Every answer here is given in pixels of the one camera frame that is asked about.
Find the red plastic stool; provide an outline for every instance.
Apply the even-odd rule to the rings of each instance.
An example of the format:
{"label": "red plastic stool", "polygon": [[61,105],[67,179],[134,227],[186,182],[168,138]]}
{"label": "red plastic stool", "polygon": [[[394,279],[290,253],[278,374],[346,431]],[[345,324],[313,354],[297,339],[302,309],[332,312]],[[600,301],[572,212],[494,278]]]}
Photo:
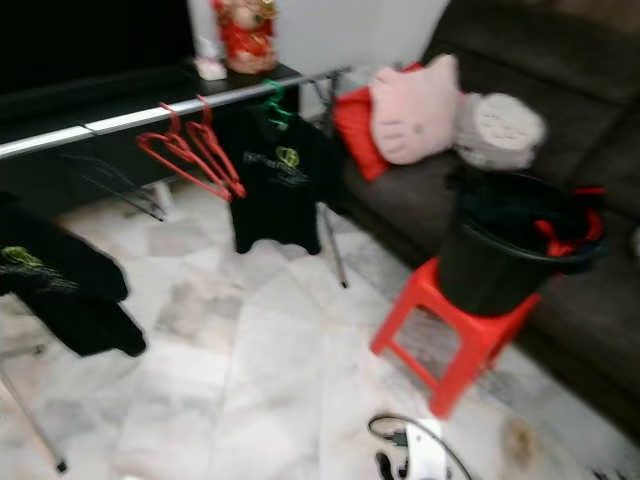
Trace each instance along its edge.
{"label": "red plastic stool", "polygon": [[[429,403],[431,412],[438,418],[447,418],[465,388],[483,370],[493,365],[502,348],[513,339],[540,297],[533,294],[512,312],[500,317],[476,317],[459,310],[440,293],[435,274],[437,265],[437,258],[432,258],[411,275],[393,310],[373,339],[371,350],[376,355],[385,348],[395,352],[433,389]],[[415,307],[430,310],[460,336],[460,348],[440,380],[393,340]]]}

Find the green hanger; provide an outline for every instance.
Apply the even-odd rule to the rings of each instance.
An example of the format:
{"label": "green hanger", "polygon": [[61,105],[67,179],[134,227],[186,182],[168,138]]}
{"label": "green hanger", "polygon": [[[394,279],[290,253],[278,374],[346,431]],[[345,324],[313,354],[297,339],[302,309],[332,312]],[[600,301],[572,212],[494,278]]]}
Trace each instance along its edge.
{"label": "green hanger", "polygon": [[274,82],[273,80],[265,80],[265,83],[275,88],[276,91],[262,104],[262,108],[265,111],[273,110],[275,113],[280,115],[279,118],[269,117],[269,121],[275,123],[281,130],[286,130],[289,126],[289,119],[293,116],[293,113],[287,112],[280,106],[280,101],[282,101],[284,97],[284,88],[278,82]]}

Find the red cushion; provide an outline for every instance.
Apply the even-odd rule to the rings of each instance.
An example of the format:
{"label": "red cushion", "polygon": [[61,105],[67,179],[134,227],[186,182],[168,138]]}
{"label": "red cushion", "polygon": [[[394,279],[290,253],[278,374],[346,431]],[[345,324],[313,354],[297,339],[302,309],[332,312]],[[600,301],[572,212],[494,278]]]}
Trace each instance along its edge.
{"label": "red cushion", "polygon": [[[419,63],[408,66],[403,71],[411,72],[422,68]],[[372,100],[369,87],[363,87],[338,97],[333,111],[333,121],[347,144],[362,176],[372,182],[390,164],[378,152],[371,134]]]}

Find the marble floor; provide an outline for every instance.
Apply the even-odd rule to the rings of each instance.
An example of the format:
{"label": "marble floor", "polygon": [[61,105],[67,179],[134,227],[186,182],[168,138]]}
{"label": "marble floor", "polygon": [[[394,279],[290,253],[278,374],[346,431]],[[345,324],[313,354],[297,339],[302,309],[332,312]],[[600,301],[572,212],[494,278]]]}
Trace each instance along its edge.
{"label": "marble floor", "polygon": [[[66,455],[66,478],[378,478],[374,455],[388,447],[367,420],[430,416],[428,391],[367,347],[409,271],[333,216],[351,284],[343,290],[329,255],[268,241],[237,255],[223,202],[187,185],[174,194],[166,223],[115,201],[62,219],[126,271],[125,305],[149,343],[142,357],[76,358],[17,301],[0,299],[0,350],[49,345],[5,367]],[[456,346],[422,312],[401,341],[435,370]],[[0,478],[56,478],[0,409]],[[513,347],[443,429],[478,479],[589,479],[592,470],[640,479],[640,452]],[[514,432],[526,439],[524,459],[505,440]]]}

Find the power cord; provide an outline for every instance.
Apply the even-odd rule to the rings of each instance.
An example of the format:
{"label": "power cord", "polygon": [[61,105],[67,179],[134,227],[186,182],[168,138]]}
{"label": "power cord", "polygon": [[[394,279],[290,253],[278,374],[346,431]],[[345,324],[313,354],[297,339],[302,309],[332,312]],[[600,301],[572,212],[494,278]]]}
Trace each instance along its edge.
{"label": "power cord", "polygon": [[429,430],[424,425],[422,425],[420,422],[418,422],[417,420],[414,420],[411,417],[405,417],[404,415],[396,415],[396,414],[376,415],[371,420],[369,420],[369,425],[367,425],[367,428],[369,429],[369,433],[371,433],[371,435],[373,435],[374,437],[379,438],[380,440],[385,440],[387,442],[393,442],[397,446],[406,446],[406,443],[407,443],[406,442],[406,435],[404,436],[404,445],[402,445],[403,440],[402,440],[402,435],[401,435],[400,432],[381,433],[381,432],[379,432],[379,431],[374,429],[374,425],[376,423],[378,423],[378,422],[383,421],[383,420],[397,420],[397,421],[400,421],[400,422],[410,423],[414,427],[420,429],[422,432],[426,433],[433,441],[435,441],[438,445],[440,445],[444,449],[444,451],[447,453],[449,458],[451,458],[451,460],[453,460],[453,462],[458,466],[458,468],[460,469],[460,471],[462,472],[462,474],[464,475],[464,477],[467,480],[473,480],[473,478],[471,477],[471,474],[469,473],[467,468],[462,463],[462,460],[460,460],[458,455],[456,455],[456,453],[451,449],[451,447],[449,447],[447,442],[442,440],[440,437],[438,437],[431,430]]}

